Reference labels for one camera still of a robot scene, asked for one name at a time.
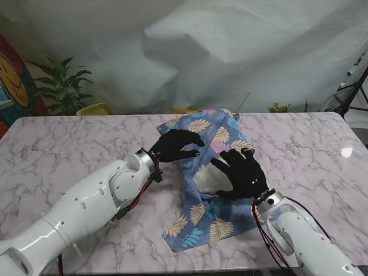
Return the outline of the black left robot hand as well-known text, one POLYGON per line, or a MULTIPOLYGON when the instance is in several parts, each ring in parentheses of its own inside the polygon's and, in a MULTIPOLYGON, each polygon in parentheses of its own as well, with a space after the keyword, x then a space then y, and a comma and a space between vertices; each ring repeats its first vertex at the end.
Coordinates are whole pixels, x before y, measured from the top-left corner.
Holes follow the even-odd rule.
POLYGON ((162 135, 148 152, 155 160, 163 163, 197 157, 200 154, 198 150, 187 151, 182 149, 190 144, 195 144, 199 147, 205 145, 201 136, 195 132, 171 129, 162 135))

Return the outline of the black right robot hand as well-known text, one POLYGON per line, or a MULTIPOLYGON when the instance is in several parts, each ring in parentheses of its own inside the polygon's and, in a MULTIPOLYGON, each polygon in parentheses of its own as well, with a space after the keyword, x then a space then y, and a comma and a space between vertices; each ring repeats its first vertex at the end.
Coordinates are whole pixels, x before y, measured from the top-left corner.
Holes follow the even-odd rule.
POLYGON ((218 190, 215 192, 216 196, 233 201, 242 198, 257 199, 269 189, 265 174, 250 149, 230 149, 228 152, 221 152, 220 157, 222 160, 213 158, 210 162, 228 177, 232 190, 218 190))

